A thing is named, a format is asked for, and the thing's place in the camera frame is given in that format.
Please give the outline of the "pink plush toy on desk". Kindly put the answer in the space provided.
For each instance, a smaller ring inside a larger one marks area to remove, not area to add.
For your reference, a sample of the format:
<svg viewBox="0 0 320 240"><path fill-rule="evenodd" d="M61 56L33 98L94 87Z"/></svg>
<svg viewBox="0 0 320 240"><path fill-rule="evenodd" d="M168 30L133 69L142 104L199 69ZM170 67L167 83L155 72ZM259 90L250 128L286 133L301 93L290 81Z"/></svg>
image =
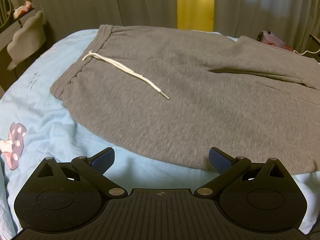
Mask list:
<svg viewBox="0 0 320 240"><path fill-rule="evenodd" d="M24 0L24 4L15 8L14 13L13 13L13 18L14 20L19 19L29 11L34 9L34 5L32 0Z"/></svg>

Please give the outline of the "yellow curtain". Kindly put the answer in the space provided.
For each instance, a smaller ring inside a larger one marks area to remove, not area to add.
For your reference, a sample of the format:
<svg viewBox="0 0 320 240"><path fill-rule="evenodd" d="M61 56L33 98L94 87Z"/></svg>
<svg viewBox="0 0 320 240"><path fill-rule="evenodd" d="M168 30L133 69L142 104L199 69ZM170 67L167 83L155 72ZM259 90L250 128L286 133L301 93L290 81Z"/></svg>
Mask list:
<svg viewBox="0 0 320 240"><path fill-rule="evenodd" d="M183 30L214 30L215 0L176 0L177 28Z"/></svg>

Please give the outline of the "grey curtain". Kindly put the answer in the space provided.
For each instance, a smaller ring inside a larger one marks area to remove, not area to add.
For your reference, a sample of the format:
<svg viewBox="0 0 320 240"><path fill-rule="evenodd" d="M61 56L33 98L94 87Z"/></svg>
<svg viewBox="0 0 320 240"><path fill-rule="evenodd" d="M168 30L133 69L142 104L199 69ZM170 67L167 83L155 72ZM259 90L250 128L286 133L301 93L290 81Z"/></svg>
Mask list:
<svg viewBox="0 0 320 240"><path fill-rule="evenodd" d="M176 0L33 0L43 11L49 38L101 24L177 28ZM319 0L215 0L214 30L231 37L256 38L268 30L293 48L307 48L319 35Z"/></svg>

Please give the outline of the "grey cloud-shaped chair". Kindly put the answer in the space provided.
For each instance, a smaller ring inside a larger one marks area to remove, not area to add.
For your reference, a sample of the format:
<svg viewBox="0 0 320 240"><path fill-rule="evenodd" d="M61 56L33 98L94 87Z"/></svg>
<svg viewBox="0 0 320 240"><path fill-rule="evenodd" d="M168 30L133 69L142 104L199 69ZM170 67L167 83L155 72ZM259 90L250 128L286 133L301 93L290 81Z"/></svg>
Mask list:
<svg viewBox="0 0 320 240"><path fill-rule="evenodd" d="M46 42L44 32L43 12L38 11L31 16L16 33L12 41L7 45L7 52L11 62L7 70L11 71L21 62L37 52Z"/></svg>

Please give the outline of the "grey sweatpants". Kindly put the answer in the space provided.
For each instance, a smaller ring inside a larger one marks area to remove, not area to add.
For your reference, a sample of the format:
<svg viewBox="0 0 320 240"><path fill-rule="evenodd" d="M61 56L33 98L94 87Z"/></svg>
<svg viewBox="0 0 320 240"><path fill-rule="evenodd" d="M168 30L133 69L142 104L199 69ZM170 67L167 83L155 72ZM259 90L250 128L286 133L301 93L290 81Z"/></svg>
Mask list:
<svg viewBox="0 0 320 240"><path fill-rule="evenodd" d="M319 170L319 64L242 36L112 26L51 86L72 118L148 158L209 170L217 147Z"/></svg>

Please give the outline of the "light blue bed sheet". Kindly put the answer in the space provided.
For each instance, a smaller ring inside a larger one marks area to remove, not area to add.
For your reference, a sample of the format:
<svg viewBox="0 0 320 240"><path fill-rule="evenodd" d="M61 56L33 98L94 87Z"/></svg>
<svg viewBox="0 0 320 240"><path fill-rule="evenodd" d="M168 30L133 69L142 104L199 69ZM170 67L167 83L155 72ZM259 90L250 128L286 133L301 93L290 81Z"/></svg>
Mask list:
<svg viewBox="0 0 320 240"><path fill-rule="evenodd" d="M81 30L52 46L8 89L1 98L1 138L8 140L11 126L26 129L24 149L15 170L1 159L1 237L11 239L21 230L14 200L45 157L70 161L77 155L91 156L112 146L75 122L63 103L50 93L52 84L75 61L82 58L95 38L107 39L111 25ZM119 146L108 175L126 189L190 188L215 177L214 172L177 166L149 159Z"/></svg>

